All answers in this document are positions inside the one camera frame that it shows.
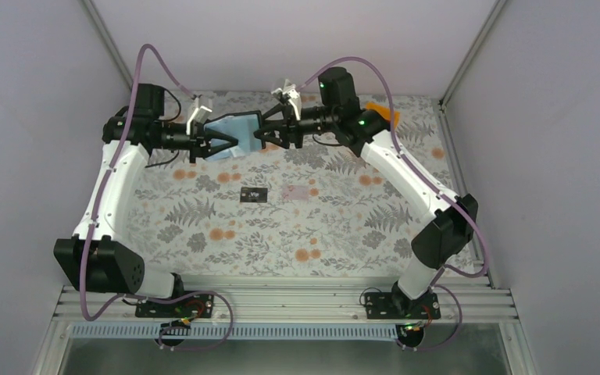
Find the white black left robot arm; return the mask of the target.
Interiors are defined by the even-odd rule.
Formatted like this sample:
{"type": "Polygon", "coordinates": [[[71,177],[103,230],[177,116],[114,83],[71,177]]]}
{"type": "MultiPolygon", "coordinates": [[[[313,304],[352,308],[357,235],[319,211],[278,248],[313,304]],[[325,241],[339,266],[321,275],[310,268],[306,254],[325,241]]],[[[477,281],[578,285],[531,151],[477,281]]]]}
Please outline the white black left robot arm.
{"type": "Polygon", "coordinates": [[[112,294],[110,303],[119,298],[149,300],[166,316],[176,316],[186,306],[181,276],[148,265],[126,243],[134,190],[156,149],[205,159],[238,145],[238,140],[206,128],[213,103],[202,96],[194,97],[185,123],[161,120],[165,92],[158,85],[139,84],[130,103],[107,121],[102,162],[87,208],[72,236],[55,243],[53,255],[79,292],[87,321],[103,313],[90,313],[90,292],[112,294]]]}

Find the pale pink floral card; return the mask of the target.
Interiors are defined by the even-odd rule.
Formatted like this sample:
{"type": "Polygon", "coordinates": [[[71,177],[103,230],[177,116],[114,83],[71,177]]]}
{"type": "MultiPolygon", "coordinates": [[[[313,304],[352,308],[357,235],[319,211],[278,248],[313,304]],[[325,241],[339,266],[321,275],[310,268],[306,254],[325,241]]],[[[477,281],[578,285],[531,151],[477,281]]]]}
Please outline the pale pink floral card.
{"type": "Polygon", "coordinates": [[[281,190],[281,199],[283,202],[308,201],[310,197],[310,188],[305,185],[285,184],[281,190]]]}

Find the dark VIP credit card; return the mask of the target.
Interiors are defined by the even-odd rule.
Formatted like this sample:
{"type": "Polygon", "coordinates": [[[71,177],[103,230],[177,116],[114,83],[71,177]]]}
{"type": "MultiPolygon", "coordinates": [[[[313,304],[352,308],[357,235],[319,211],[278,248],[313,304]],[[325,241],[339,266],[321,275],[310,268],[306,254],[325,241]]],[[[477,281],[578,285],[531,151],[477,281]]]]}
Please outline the dark VIP credit card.
{"type": "Polygon", "coordinates": [[[240,203],[265,203],[268,200],[267,187],[242,187],[240,203]]]}

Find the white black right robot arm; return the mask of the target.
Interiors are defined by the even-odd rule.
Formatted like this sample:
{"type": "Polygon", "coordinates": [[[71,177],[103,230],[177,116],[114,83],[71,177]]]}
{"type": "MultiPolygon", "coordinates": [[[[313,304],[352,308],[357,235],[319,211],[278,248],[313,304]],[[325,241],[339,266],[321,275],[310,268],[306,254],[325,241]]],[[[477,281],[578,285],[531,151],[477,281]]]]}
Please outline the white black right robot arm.
{"type": "Polygon", "coordinates": [[[278,103],[263,114],[254,135],[281,148],[301,148],[306,136],[330,132],[340,146],[379,170],[416,210],[423,229],[410,242],[409,266],[383,295],[395,314],[410,318],[427,303],[447,261],[477,235],[477,200],[441,184],[402,146],[390,120],[363,109],[345,68],[327,68],[317,80],[321,103],[312,108],[302,106],[289,80],[272,90],[278,103]]]}

